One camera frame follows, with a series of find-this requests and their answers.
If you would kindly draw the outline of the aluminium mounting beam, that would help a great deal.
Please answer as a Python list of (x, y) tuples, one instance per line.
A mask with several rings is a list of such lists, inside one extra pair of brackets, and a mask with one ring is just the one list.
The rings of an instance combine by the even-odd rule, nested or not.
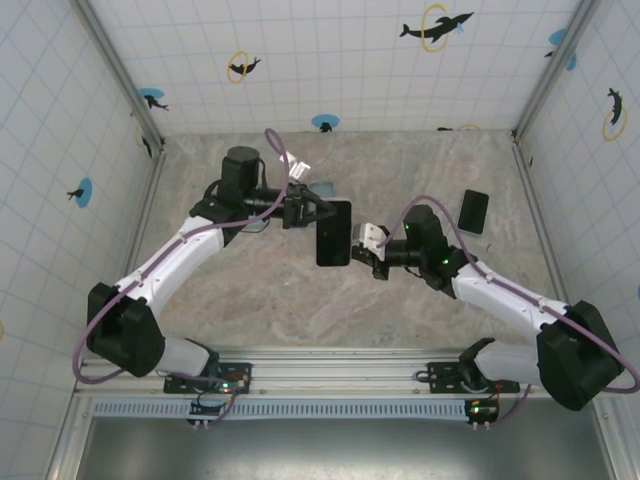
[[(251, 363), (249, 393), (239, 400), (258, 399), (471, 399), (491, 393), (432, 395), (428, 383), (414, 378), (436, 361), (457, 360), (456, 350), (399, 348), (213, 347), (224, 363)], [(195, 394), (166, 395), (164, 378), (128, 373), (98, 385), (77, 383), (80, 398), (195, 398)]]

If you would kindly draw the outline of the small circuit board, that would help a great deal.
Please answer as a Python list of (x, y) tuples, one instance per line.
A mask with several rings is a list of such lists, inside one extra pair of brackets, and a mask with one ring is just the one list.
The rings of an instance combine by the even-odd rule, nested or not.
[(473, 431), (479, 428), (489, 429), (500, 415), (500, 402), (496, 398), (466, 400), (464, 411), (467, 423)]
[(220, 423), (226, 416), (227, 406), (225, 403), (218, 405), (204, 405), (194, 401), (190, 405), (187, 422), (194, 430), (207, 430), (211, 426)]

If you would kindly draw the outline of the grey metal sheet panel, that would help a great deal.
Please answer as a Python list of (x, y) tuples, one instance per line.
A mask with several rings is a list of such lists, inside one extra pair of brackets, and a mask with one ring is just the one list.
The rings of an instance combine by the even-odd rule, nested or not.
[(97, 419), (79, 480), (611, 480), (588, 413), (537, 402), (504, 425)]

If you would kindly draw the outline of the aluminium table side rail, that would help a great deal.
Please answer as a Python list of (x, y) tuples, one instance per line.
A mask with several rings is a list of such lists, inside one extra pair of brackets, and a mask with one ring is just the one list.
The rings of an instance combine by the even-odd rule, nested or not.
[(145, 262), (139, 259), (151, 206), (165, 162), (165, 153), (153, 158), (153, 166), (143, 189), (141, 210), (136, 217), (133, 246), (125, 263), (125, 277), (108, 289), (117, 303), (96, 329), (94, 345), (120, 368), (150, 371), (162, 357), (165, 339), (153, 312), (153, 280)]
[(515, 130), (508, 131), (514, 164), (526, 204), (527, 233), (532, 237), (533, 246), (524, 253), (524, 260), (518, 259), (520, 273), (526, 288), (548, 295), (550, 298), (572, 303), (566, 281), (560, 270), (551, 234), (544, 217), (542, 202), (536, 192), (529, 162), (532, 159), (528, 144), (521, 140)]

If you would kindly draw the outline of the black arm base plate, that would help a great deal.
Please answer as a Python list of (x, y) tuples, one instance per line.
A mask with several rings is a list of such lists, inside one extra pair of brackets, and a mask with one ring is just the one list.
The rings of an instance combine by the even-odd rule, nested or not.
[(467, 381), (457, 361), (435, 361), (426, 364), (427, 383), (433, 394), (515, 394), (521, 391), (518, 382), (474, 380)]
[(252, 379), (253, 364), (248, 362), (218, 363), (209, 377), (220, 379), (214, 384), (210, 381), (201, 382), (187, 380), (175, 376), (165, 379), (163, 391), (167, 394), (248, 394)]

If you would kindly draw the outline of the aluminium corner post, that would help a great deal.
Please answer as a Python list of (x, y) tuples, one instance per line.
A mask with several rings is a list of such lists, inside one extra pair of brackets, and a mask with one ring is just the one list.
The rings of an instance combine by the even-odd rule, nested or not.
[(563, 39), (555, 48), (549, 65), (536, 84), (516, 127), (512, 130), (516, 145), (519, 145), (528, 134), (544, 103), (566, 70), (567, 64), (576, 53), (584, 32), (602, 2), (603, 0), (580, 0), (578, 3), (578, 8), (566, 28)]
[(102, 21), (90, 0), (69, 0), (83, 28), (89, 35), (113, 80), (124, 95), (133, 118), (141, 129), (141, 143), (150, 158), (162, 153), (164, 138), (154, 122), (150, 109), (140, 95), (134, 81), (120, 58), (116, 47), (109, 38)]

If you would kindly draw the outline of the aluminium frame leg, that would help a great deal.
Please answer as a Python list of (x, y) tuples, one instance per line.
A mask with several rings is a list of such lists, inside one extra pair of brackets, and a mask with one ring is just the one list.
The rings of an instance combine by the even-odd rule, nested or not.
[(77, 480), (93, 410), (91, 398), (71, 399), (45, 480)]
[(636, 446), (633, 430), (625, 423), (626, 409), (620, 400), (599, 398), (593, 401), (603, 449), (614, 480), (637, 480)]

